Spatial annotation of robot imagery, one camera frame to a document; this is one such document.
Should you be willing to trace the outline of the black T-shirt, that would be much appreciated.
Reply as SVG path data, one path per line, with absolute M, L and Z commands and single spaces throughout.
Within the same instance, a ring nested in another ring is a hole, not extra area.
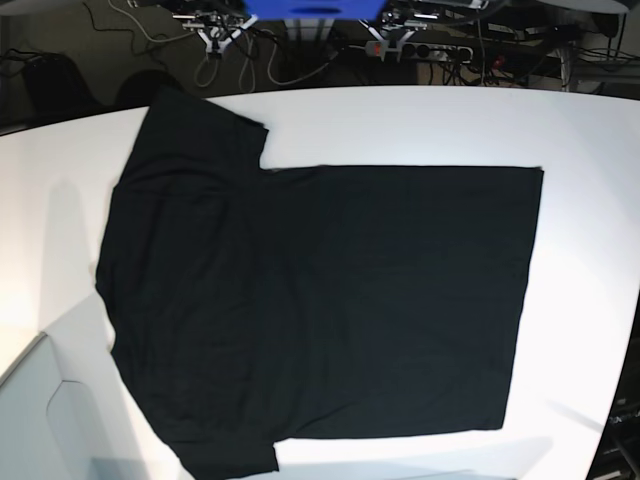
M 265 170 L 267 136 L 164 89 L 113 189 L 96 288 L 155 434 L 230 479 L 289 438 L 500 429 L 542 170 Z

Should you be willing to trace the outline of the white power strip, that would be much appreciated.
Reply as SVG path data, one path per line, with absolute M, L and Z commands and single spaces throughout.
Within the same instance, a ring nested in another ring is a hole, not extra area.
M 466 46 L 444 44 L 404 42 L 392 45 L 387 41 L 368 41 L 364 45 L 364 52 L 382 61 L 387 59 L 397 61 L 426 61 L 438 63 L 468 64 L 473 60 L 474 52 Z

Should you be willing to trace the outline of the blue plastic box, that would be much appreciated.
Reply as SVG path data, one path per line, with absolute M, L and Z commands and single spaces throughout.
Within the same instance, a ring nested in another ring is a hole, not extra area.
M 261 20 L 346 19 L 373 20 L 384 0 L 246 0 L 250 14 Z

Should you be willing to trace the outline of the black office chair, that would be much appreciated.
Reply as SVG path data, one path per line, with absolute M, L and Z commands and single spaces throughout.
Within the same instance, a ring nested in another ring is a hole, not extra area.
M 156 95 L 165 88 L 183 91 L 180 82 L 167 72 L 139 71 L 127 78 L 120 86 L 114 105 L 125 109 L 149 106 Z

